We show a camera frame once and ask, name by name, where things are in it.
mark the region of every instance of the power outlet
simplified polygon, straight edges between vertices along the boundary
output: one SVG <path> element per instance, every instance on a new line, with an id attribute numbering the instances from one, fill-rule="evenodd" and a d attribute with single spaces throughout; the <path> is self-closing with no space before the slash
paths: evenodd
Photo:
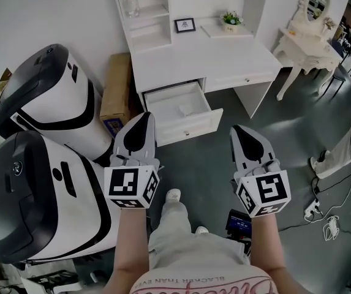
<path id="1" fill-rule="evenodd" d="M 320 202 L 317 201 L 317 199 L 313 200 L 312 203 L 304 210 L 304 216 L 306 218 L 310 218 L 312 216 L 312 211 L 315 213 L 317 213 L 317 208 L 320 206 Z"/>

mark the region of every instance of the person's left arm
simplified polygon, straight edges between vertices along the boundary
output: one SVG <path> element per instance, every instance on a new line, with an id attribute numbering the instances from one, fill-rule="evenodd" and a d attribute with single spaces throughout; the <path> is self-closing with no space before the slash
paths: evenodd
<path id="1" fill-rule="evenodd" d="M 149 271 L 145 209 L 122 209 L 115 248 L 114 270 L 103 294 L 129 294 Z"/>

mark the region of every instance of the oval mirror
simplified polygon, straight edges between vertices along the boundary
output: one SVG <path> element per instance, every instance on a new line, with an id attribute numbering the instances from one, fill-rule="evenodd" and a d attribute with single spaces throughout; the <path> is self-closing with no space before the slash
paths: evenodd
<path id="1" fill-rule="evenodd" d="M 315 21 L 323 14 L 323 11 L 329 4 L 329 0 L 309 0 L 308 4 L 308 19 Z"/>

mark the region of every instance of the white cube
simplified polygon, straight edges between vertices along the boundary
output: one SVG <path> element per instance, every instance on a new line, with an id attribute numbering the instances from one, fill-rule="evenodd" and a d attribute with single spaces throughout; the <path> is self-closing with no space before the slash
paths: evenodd
<path id="1" fill-rule="evenodd" d="M 104 169 L 105 198 L 120 208 L 149 208 L 159 184 L 153 165 Z"/>
<path id="2" fill-rule="evenodd" d="M 278 213 L 291 200 L 287 172 L 269 172 L 241 178 L 236 195 L 250 217 Z"/>

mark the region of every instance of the gray floor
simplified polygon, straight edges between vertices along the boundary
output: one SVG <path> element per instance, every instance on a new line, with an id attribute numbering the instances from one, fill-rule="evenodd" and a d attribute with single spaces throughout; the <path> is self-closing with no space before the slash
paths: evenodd
<path id="1" fill-rule="evenodd" d="M 217 132 L 158 148 L 157 157 L 165 169 L 160 171 L 162 181 L 150 209 L 154 228 L 159 223 L 165 193 L 175 187 L 182 190 L 181 201 L 187 206 L 193 228 L 202 224 L 210 232 L 226 236 L 228 212 L 232 208 L 244 210 L 229 183 L 235 172 L 229 142 L 234 124 L 249 126 L 269 139 L 282 169 L 288 171 L 292 201 L 277 215 L 279 228 L 304 223 L 303 210 L 313 199 L 309 186 L 313 173 L 307 159 L 331 149 L 349 129 L 351 83 L 346 82 L 331 101 L 338 85 L 334 82 L 318 100 L 314 74 L 301 74 L 278 102 L 276 94 L 288 75 L 279 74 L 252 119 L 232 89 L 207 94 L 212 109 L 224 109 Z M 351 164 L 321 181 L 320 188 L 327 188 L 350 173 Z M 350 185 L 351 178 L 321 193 L 321 210 L 340 205 Z M 351 194 L 345 205 L 332 214 L 340 217 L 342 229 L 351 231 Z M 336 240 L 325 242 L 325 223 L 281 233 L 289 271 L 315 294 L 339 293 L 351 277 L 351 235 L 340 232 Z"/>

